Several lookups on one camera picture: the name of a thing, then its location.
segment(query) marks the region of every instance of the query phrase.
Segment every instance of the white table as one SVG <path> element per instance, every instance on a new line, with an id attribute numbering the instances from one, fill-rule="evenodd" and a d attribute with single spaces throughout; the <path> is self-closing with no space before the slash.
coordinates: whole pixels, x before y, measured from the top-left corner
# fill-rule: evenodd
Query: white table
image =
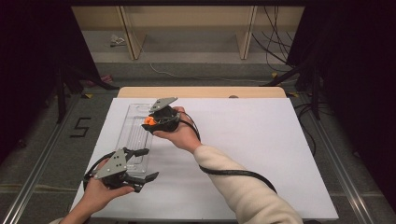
<path id="1" fill-rule="evenodd" d="M 129 104 L 152 104 L 155 100 L 113 100 L 89 167 L 115 149 Z M 204 144 L 222 149 L 249 170 L 268 178 L 302 218 L 338 218 L 289 99 L 181 98 L 171 105 L 186 108 L 197 123 Z M 234 213 L 193 156 L 157 137 L 152 141 L 147 174 L 154 172 L 160 172 L 158 178 L 140 193 L 113 200 L 93 217 L 234 220 Z M 73 206 L 82 194 L 80 187 Z"/>

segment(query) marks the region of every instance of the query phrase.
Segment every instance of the clear plastic box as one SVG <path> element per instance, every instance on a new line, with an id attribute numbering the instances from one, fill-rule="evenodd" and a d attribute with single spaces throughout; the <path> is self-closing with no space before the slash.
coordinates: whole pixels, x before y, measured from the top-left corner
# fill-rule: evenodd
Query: clear plastic box
<path id="1" fill-rule="evenodd" d="M 152 105 L 135 104 L 129 105 L 125 121 L 120 132 L 117 149 L 127 147 L 128 149 L 138 150 L 151 148 L 152 134 L 143 127 L 143 121 L 149 115 Z M 129 175 L 144 174 L 149 165 L 149 154 L 135 157 L 127 161 L 127 173 Z"/>

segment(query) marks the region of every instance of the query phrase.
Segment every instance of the orange part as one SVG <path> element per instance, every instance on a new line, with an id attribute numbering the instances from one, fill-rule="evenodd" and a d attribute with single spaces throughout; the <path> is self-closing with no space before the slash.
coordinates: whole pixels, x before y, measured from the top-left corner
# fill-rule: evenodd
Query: orange part
<path id="1" fill-rule="evenodd" d="M 148 124 L 148 125 L 155 125 L 155 124 L 157 124 L 157 122 L 154 120 L 153 117 L 146 117 L 146 118 L 145 118 L 145 124 Z"/>

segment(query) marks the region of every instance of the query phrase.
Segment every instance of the sleeve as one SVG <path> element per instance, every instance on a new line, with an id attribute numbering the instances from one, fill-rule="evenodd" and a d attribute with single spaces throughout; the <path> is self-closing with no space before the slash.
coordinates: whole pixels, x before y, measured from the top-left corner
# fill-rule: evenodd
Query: sleeve
<path id="1" fill-rule="evenodd" d="M 61 223 L 62 219 L 63 219 L 62 217 L 58 218 L 56 220 L 51 221 L 49 224 L 59 224 L 59 223 Z"/>
<path id="2" fill-rule="evenodd" d="M 196 148 L 194 158 L 198 164 L 212 170 L 246 170 L 214 147 Z M 209 177 L 235 212 L 238 223 L 303 223 L 297 212 L 285 200 L 254 177 Z"/>

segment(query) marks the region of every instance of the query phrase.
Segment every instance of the human hand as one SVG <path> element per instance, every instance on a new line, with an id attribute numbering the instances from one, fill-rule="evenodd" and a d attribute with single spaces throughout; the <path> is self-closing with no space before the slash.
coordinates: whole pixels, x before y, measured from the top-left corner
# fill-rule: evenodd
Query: human hand
<path id="1" fill-rule="evenodd" d="M 98 168 L 102 168 L 108 161 L 103 160 L 98 164 Z M 78 202 L 76 207 L 61 221 L 66 223 L 83 223 L 93 213 L 98 212 L 106 207 L 113 199 L 122 195 L 131 193 L 134 188 L 126 186 L 119 189 L 108 189 L 100 179 L 91 178 L 85 188 L 84 195 Z"/>
<path id="2" fill-rule="evenodd" d="M 193 124 L 192 120 L 186 116 L 186 111 L 181 106 L 175 106 L 175 110 L 180 112 L 180 119 L 187 121 L 189 124 Z M 153 133 L 157 137 L 165 138 L 171 141 L 176 147 L 185 149 L 190 153 L 194 153 L 194 150 L 201 145 L 195 131 L 187 124 L 180 122 L 176 130 L 171 133 L 156 131 Z"/>

